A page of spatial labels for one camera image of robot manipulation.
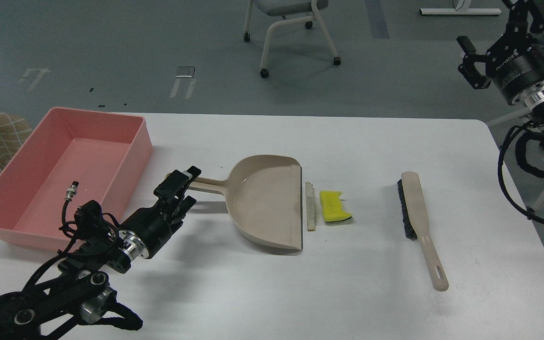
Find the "white table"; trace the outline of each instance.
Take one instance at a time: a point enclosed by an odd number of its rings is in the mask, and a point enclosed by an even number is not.
[[[319,212],[301,253],[273,255],[239,234],[222,196],[194,192],[199,203],[155,258],[110,278],[144,327],[76,327],[64,339],[544,339],[544,249],[499,190],[482,122],[144,116],[154,152],[122,218],[151,206],[170,170],[194,164],[222,179],[257,153],[296,158],[315,189],[344,192],[354,218],[326,225]],[[406,170],[421,177],[447,292],[404,236],[396,182]],[[0,241],[0,294],[50,256]]]

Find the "chair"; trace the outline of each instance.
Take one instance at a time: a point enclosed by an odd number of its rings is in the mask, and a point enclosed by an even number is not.
[[[268,51],[270,50],[270,40],[272,38],[272,33],[279,26],[287,26],[291,24],[300,24],[305,23],[306,29],[310,29],[313,26],[313,21],[318,21],[320,24],[320,29],[326,38],[331,53],[333,54],[333,65],[339,66],[341,64],[341,58],[337,54],[337,50],[331,41],[331,36],[326,30],[324,21],[320,16],[320,9],[324,9],[329,6],[329,0],[248,0],[247,10],[246,10],[246,22],[245,22],[245,34],[243,35],[243,40],[248,42],[251,40],[249,35],[249,23],[251,22],[251,11],[253,9],[253,2],[257,8],[259,8],[263,13],[271,17],[282,17],[283,20],[274,22],[268,28],[268,33],[266,33],[266,40],[263,44],[263,55],[262,62],[260,65],[261,71],[259,75],[262,78],[267,78],[270,75],[268,71]],[[287,15],[295,15],[300,13],[310,13],[306,17],[296,17],[293,19],[287,19]]]

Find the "sponge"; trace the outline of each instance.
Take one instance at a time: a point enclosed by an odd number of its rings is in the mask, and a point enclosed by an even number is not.
[[[351,213],[343,211],[339,200],[341,191],[320,191],[320,205],[325,222],[337,222],[352,217]]]

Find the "chair leg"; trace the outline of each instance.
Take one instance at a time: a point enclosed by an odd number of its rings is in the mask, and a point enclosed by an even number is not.
[[[312,16],[307,17],[297,17],[295,19],[287,19],[287,20],[280,20],[277,22],[274,22],[274,24],[270,25],[270,28],[268,28],[268,32],[266,33],[266,41],[263,44],[263,54],[262,54],[262,62],[260,65],[261,69],[267,69],[268,67],[268,52],[270,51],[270,41],[272,40],[272,33],[279,27],[279,26],[287,26],[292,24],[298,24],[298,23],[304,23],[306,21],[314,20],[315,18]]]
[[[251,12],[253,11],[253,0],[247,0],[246,3],[246,20],[245,20],[245,34],[243,34],[244,41],[250,41],[249,25],[251,24]]]
[[[326,43],[328,43],[331,53],[333,54],[333,58],[339,58],[339,54],[337,54],[337,50],[335,49],[335,45],[333,45],[333,41],[331,40],[331,36],[329,35],[329,31],[326,30],[326,25],[324,25],[324,21],[322,20],[322,16],[320,15],[320,11],[318,7],[312,5],[312,13],[316,20],[319,22],[320,29],[322,30],[322,34],[324,34],[324,38],[326,39]]]

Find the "brush handle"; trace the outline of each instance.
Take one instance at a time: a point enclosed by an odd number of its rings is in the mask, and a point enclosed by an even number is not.
[[[447,280],[444,268],[442,268],[432,237],[429,234],[418,235],[418,237],[429,276],[432,278],[433,288],[438,292],[445,292],[449,288],[449,280]]]

